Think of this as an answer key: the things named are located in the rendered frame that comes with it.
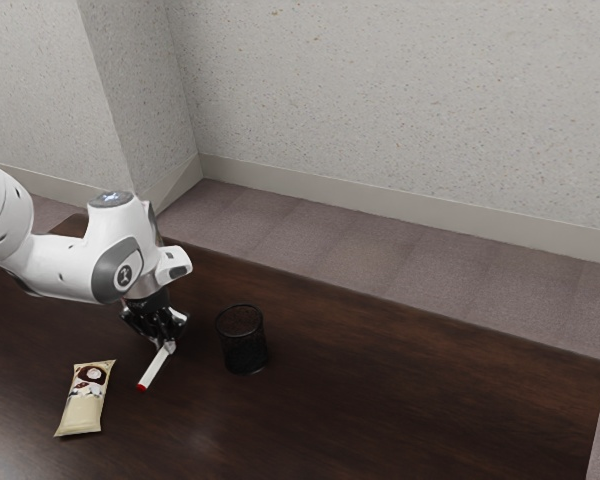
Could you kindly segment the black mesh pen holder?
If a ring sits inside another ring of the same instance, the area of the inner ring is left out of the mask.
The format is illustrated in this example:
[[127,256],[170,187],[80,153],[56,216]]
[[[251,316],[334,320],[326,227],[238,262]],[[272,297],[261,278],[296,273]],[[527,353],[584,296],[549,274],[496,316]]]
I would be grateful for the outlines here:
[[264,316],[255,305],[240,303],[222,310],[215,319],[226,369],[235,375],[261,371],[269,359]]

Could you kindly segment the white marker with red cap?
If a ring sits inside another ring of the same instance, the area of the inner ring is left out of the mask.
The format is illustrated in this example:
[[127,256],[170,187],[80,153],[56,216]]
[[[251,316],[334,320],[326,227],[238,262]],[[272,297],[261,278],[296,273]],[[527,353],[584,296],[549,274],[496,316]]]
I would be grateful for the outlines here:
[[136,389],[138,391],[145,392],[151,386],[153,380],[156,378],[169,356],[169,349],[166,345],[163,345],[137,382]]

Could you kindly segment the cream snack packet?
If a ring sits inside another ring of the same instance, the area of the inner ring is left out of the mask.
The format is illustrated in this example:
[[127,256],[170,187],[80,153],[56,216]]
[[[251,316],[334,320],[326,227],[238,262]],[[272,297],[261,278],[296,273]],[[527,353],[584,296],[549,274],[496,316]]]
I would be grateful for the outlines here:
[[71,386],[55,437],[101,431],[101,415],[115,362],[104,360],[73,366]]

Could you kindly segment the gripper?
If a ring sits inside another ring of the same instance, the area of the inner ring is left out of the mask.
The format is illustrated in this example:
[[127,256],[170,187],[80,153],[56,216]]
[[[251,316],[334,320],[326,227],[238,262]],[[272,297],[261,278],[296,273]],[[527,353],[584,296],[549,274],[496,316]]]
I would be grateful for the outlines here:
[[182,336],[188,322],[186,313],[171,305],[168,290],[158,290],[144,298],[123,298],[120,318],[139,335],[172,355],[176,341]]

